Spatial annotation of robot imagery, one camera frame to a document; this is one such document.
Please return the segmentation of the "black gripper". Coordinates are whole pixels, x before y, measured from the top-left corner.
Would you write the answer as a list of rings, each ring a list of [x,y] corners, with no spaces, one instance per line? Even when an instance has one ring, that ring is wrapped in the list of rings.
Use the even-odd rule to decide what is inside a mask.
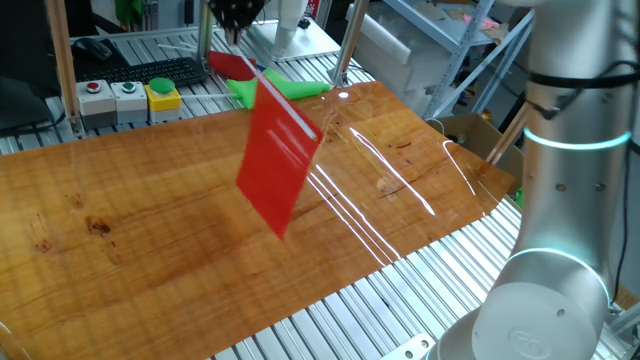
[[[265,0],[208,0],[207,5],[218,25],[225,32],[228,45],[238,45],[242,33],[262,12]],[[237,11],[236,17],[229,11]]]

